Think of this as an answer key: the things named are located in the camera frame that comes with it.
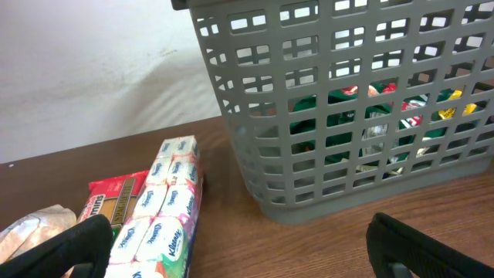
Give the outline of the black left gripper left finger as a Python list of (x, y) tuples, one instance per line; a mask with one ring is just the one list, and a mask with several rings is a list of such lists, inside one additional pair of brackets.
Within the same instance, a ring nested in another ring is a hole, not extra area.
[(104, 215), (90, 217), (1, 265), (1, 277), (105, 276), (113, 232)]

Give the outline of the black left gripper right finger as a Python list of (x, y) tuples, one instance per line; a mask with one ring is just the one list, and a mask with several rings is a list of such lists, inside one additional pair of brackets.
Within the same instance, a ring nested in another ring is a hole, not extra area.
[(366, 231), (367, 254), (377, 278), (492, 277), (493, 268), (383, 213)]

